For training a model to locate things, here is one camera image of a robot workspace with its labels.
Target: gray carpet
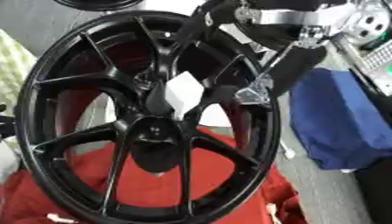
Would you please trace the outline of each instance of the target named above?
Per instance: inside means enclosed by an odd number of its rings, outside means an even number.
[[[39,56],[60,36],[101,14],[71,10],[52,0],[0,0],[0,29]],[[371,223],[354,178],[339,171],[321,171],[306,157],[288,126],[287,105],[287,97],[282,98],[283,139],[298,155],[288,161],[279,153],[276,161],[280,171],[299,190],[309,222]]]

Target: blue cloth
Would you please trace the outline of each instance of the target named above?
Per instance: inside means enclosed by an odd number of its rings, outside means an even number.
[[[392,156],[392,129],[349,72],[311,70],[290,91],[291,126],[322,169]]]

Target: green plaid fabric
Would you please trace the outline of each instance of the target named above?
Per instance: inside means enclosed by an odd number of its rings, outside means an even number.
[[[0,104],[7,105],[4,112],[7,116],[13,116],[19,90],[36,60],[34,55],[0,30]],[[7,139],[6,143],[14,150],[18,149],[15,139]]]

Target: wheel hub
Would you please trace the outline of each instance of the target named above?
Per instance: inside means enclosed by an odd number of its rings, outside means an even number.
[[[183,137],[178,125],[169,118],[150,117],[140,126],[130,148],[136,164],[152,173],[168,172],[179,165]]]

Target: white cube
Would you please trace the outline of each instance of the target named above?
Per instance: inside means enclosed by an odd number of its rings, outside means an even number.
[[[204,87],[189,72],[184,72],[166,82],[164,98],[174,108],[174,119],[181,121],[189,110],[196,107]]]

